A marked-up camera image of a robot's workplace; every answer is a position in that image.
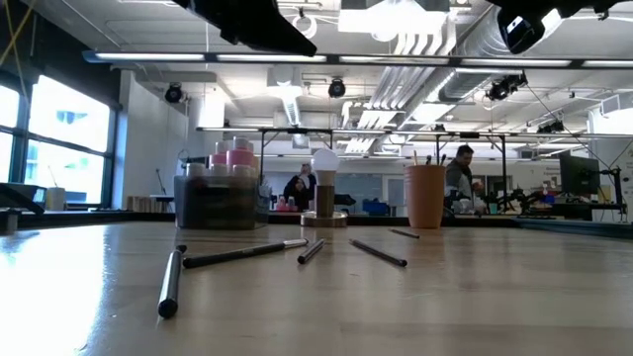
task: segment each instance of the woman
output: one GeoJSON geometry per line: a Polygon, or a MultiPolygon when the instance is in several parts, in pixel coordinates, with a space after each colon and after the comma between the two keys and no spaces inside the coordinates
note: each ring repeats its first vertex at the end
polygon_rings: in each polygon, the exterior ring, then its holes
{"type": "Polygon", "coordinates": [[[284,189],[284,198],[288,202],[289,198],[295,198],[297,211],[302,212],[310,208],[310,192],[306,189],[304,180],[295,176],[284,189]]]}

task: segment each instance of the cable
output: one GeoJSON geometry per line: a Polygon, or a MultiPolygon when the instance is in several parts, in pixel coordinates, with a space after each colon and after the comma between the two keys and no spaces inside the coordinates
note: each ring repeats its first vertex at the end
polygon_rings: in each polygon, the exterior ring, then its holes
{"type": "MultiPolygon", "coordinates": [[[[5,2],[5,11],[7,13],[7,25],[9,25],[9,35],[15,36],[13,32],[13,22],[11,20],[11,10],[9,10],[9,1],[5,2]]],[[[13,53],[16,56],[16,67],[18,69],[18,76],[20,77],[20,86],[22,87],[22,95],[24,96],[25,101],[27,102],[27,108],[31,110],[31,100],[29,99],[29,95],[27,95],[27,85],[24,82],[24,75],[22,74],[22,64],[20,63],[20,56],[18,54],[18,47],[13,44],[13,53]]]]}
{"type": "MultiPolygon", "coordinates": [[[[536,95],[536,93],[534,92],[534,90],[532,90],[532,88],[530,88],[529,84],[526,84],[525,86],[527,87],[527,89],[529,89],[529,90],[530,90],[530,92],[532,92],[532,94],[534,95],[534,97],[535,97],[535,98],[539,101],[539,103],[541,103],[541,105],[543,106],[543,108],[545,108],[545,110],[547,110],[547,112],[548,112],[548,113],[552,116],[552,118],[554,118],[554,119],[558,120],[558,118],[554,115],[554,113],[552,113],[552,111],[551,111],[551,110],[547,107],[547,105],[545,105],[545,103],[543,103],[543,101],[541,100],[541,98],[539,98],[539,97],[538,97],[538,95],[536,95]]],[[[578,139],[578,138],[574,135],[574,133],[572,133],[569,129],[567,129],[567,127],[563,126],[563,128],[565,129],[565,131],[567,131],[569,134],[571,134],[571,135],[572,135],[572,137],[573,137],[573,138],[575,138],[575,139],[576,139],[576,141],[578,141],[578,142],[581,144],[581,146],[583,146],[583,147],[584,147],[584,148],[585,148],[585,149],[589,152],[589,154],[591,154],[593,157],[595,157],[595,158],[596,158],[596,159],[597,159],[600,163],[602,163],[605,167],[607,167],[607,169],[609,169],[609,170],[611,169],[611,166],[615,163],[615,161],[613,161],[610,165],[609,165],[609,164],[606,164],[606,162],[604,162],[604,161],[603,161],[600,157],[598,157],[598,155],[597,155],[597,154],[595,154],[595,153],[594,153],[594,152],[593,152],[593,151],[592,151],[592,150],[588,147],[588,145],[587,145],[587,144],[585,144],[584,142],[582,142],[581,140],[579,140],[579,139],[578,139]]],[[[628,144],[628,145],[624,148],[624,150],[622,151],[622,153],[620,153],[620,154],[618,155],[618,157],[617,157],[617,158],[620,158],[620,156],[621,156],[622,154],[624,154],[624,152],[626,151],[626,149],[628,148],[628,146],[629,146],[631,143],[633,143],[633,139],[631,139],[631,142],[629,142],[629,144],[628,144]]],[[[606,175],[606,177],[609,179],[609,181],[611,181],[611,184],[612,184],[613,186],[615,186],[615,182],[613,181],[613,177],[611,177],[611,175],[610,175],[610,174],[607,174],[607,175],[606,175]]],[[[628,207],[628,203],[626,202],[626,199],[625,199],[624,197],[622,197],[622,202],[623,202],[624,204],[626,204],[626,206],[628,207]]],[[[620,211],[620,220],[622,220],[622,219],[623,219],[623,216],[624,216],[624,212],[623,212],[623,211],[620,211]]]]}
{"type": "Polygon", "coordinates": [[[613,164],[615,164],[615,162],[617,162],[618,159],[620,159],[620,157],[622,156],[622,154],[624,154],[624,152],[626,152],[626,150],[629,148],[629,146],[631,145],[631,143],[633,143],[633,138],[631,138],[631,140],[629,141],[629,143],[624,147],[624,149],[622,149],[622,151],[620,152],[620,154],[617,155],[617,157],[615,157],[615,159],[613,159],[613,162],[611,162],[611,164],[609,164],[608,168],[611,169],[611,167],[613,166],[613,164]]]}
{"type": "MultiPolygon", "coordinates": [[[[545,105],[545,103],[543,103],[543,101],[541,100],[541,98],[539,98],[538,95],[536,95],[536,93],[534,92],[534,90],[532,90],[532,88],[529,86],[529,84],[526,84],[525,87],[527,89],[530,90],[530,92],[532,92],[532,94],[534,95],[534,97],[538,100],[539,103],[541,103],[541,105],[543,106],[543,108],[545,108],[545,110],[547,110],[547,112],[550,114],[550,116],[554,119],[554,120],[558,120],[558,118],[556,117],[556,115],[554,115],[554,113],[552,113],[552,111],[547,107],[547,105],[545,105]]],[[[569,129],[567,129],[567,127],[563,126],[563,128],[565,129],[566,132],[568,132],[581,146],[583,146],[592,156],[595,157],[595,159],[597,159],[600,163],[602,163],[605,167],[608,167],[609,165],[606,164],[605,161],[603,161],[600,157],[598,157],[597,154],[595,154],[589,147],[587,144],[585,144],[584,142],[582,142],[581,140],[579,140],[574,133],[572,133],[569,129]]]]}
{"type": "Polygon", "coordinates": [[[29,5],[29,9],[27,10],[27,13],[24,15],[24,18],[22,18],[22,22],[18,26],[16,33],[13,36],[11,36],[9,45],[7,45],[7,48],[2,52],[2,55],[0,56],[0,67],[2,66],[2,64],[4,64],[4,60],[7,59],[7,56],[9,55],[9,50],[11,50],[11,48],[16,44],[16,41],[18,40],[18,37],[22,33],[22,30],[24,29],[25,25],[27,25],[27,21],[29,21],[31,14],[33,13],[33,7],[35,6],[37,2],[38,0],[33,0],[31,2],[31,5],[29,5]]]}

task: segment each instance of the desk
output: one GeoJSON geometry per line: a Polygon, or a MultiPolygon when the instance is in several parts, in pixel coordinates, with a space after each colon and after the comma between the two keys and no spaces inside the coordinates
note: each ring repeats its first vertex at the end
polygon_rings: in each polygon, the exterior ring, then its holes
{"type": "Polygon", "coordinates": [[[633,353],[630,242],[508,228],[418,233],[177,232],[173,222],[20,231],[0,237],[0,355],[633,353]],[[194,254],[298,237],[327,245],[305,266],[299,248],[184,271],[180,311],[157,317],[174,238],[194,254]]]}
{"type": "Polygon", "coordinates": [[[623,207],[617,204],[580,204],[580,203],[564,203],[553,204],[549,214],[563,216],[567,219],[582,219],[586,222],[593,220],[592,213],[594,210],[612,210],[619,211],[623,207]]]}

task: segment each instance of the orange cup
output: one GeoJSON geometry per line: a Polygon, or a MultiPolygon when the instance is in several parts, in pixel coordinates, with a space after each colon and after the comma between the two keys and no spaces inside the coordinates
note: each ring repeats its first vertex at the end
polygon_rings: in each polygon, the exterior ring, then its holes
{"type": "Polygon", "coordinates": [[[444,175],[439,165],[405,168],[408,223],[413,228],[438,229],[444,213],[444,175]]]}

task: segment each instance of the stacked containers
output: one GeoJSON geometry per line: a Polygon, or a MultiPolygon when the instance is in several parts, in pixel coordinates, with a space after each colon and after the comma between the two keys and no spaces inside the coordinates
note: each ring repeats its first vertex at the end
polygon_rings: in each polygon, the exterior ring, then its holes
{"type": "Polygon", "coordinates": [[[206,177],[175,177],[177,224],[183,228],[253,229],[267,223],[270,188],[259,187],[259,160],[244,137],[216,143],[206,177]]]}

